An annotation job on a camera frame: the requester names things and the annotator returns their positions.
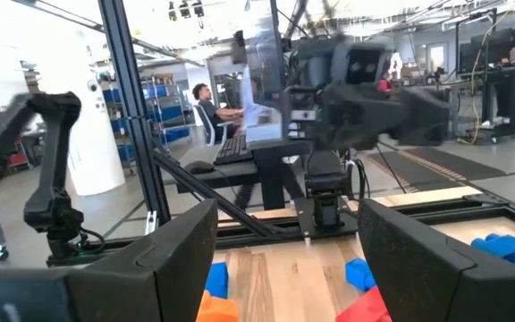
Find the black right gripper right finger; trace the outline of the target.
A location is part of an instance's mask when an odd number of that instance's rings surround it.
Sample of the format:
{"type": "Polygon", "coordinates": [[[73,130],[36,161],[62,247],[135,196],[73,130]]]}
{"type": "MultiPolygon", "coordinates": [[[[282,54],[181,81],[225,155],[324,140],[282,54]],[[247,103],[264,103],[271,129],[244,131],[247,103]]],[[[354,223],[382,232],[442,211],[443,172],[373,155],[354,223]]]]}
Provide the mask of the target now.
{"type": "Polygon", "coordinates": [[[374,200],[359,239],[394,321],[515,321],[515,264],[374,200]]]}

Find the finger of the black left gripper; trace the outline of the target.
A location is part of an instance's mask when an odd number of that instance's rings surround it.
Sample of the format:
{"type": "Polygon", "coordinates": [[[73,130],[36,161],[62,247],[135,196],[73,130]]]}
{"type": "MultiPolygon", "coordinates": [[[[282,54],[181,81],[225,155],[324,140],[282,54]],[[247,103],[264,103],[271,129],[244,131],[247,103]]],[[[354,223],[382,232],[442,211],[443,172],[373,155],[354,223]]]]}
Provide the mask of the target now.
{"type": "Polygon", "coordinates": [[[440,146],[448,136],[451,106],[443,93],[420,87],[399,94],[404,115],[390,136],[401,146],[440,146]]]}

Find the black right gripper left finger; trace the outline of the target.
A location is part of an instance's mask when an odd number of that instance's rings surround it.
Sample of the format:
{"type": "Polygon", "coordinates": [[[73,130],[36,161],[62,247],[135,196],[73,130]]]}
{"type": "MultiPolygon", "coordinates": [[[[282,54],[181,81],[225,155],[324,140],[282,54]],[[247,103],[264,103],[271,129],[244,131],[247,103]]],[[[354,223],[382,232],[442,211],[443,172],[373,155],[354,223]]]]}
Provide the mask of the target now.
{"type": "Polygon", "coordinates": [[[0,321],[193,321],[216,230],[207,199],[84,268],[0,269],[0,321]]]}

